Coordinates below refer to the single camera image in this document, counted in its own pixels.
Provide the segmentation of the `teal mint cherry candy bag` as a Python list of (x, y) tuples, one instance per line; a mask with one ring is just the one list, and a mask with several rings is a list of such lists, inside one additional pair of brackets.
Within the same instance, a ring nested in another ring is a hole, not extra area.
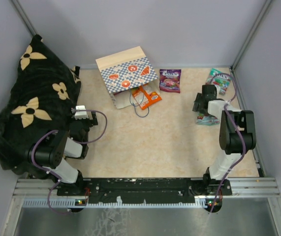
[(196, 123), (199, 125), (212, 126), (219, 124), (220, 121), (215, 116), (198, 113)]

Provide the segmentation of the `orange Fox's candy bag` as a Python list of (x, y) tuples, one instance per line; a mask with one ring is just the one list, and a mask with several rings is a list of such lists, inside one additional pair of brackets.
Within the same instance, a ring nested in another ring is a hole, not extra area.
[(134, 89), (131, 94), (141, 110), (145, 110), (162, 100), (158, 92), (149, 84), (139, 86)]

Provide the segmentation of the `purple candy bag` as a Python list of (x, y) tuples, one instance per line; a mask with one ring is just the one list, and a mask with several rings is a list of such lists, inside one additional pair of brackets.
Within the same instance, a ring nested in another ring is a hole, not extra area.
[(160, 69), (159, 88), (161, 91), (180, 93), (181, 69)]

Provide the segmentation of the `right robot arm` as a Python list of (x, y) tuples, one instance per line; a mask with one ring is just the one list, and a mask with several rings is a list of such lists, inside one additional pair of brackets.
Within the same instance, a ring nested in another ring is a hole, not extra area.
[(237, 109), (228, 101), (217, 98), (217, 88), (210, 84), (202, 86), (192, 110), (214, 116), (220, 123), (221, 152), (207, 168), (202, 183), (203, 190), (212, 195), (221, 188), (228, 174), (244, 159), (246, 153), (256, 147), (254, 113)]

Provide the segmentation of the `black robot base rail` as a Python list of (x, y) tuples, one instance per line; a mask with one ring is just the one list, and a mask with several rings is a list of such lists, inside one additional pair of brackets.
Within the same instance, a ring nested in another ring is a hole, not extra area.
[(194, 203), (195, 196), (231, 196), (229, 180), (203, 178), (83, 178), (76, 183), (61, 183), (58, 196), (84, 196), (90, 204), (179, 204)]

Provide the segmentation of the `checkered paper bag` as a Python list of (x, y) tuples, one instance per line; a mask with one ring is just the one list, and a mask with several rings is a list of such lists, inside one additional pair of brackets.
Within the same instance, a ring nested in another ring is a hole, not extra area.
[(140, 46), (95, 60), (114, 106), (130, 106), (130, 90), (154, 83), (158, 75)]

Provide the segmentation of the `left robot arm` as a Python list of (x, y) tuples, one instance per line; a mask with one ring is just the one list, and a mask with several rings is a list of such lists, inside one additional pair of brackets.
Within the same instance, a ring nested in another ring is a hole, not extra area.
[(85, 183), (82, 173), (67, 163), (66, 158), (85, 159), (89, 147), (87, 145), (89, 131), (98, 125), (96, 112), (76, 113), (70, 119), (69, 130), (52, 132), (40, 129), (31, 146), (26, 149), (24, 159), (37, 170), (60, 180), (58, 195), (80, 195), (84, 192)]

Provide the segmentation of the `teal Fox's mint candy bag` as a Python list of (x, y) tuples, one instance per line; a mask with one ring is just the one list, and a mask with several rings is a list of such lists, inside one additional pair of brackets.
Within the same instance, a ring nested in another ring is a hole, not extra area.
[(215, 85), (219, 89), (220, 95), (225, 95), (231, 83), (231, 77), (217, 69), (212, 68), (206, 80), (206, 84)]

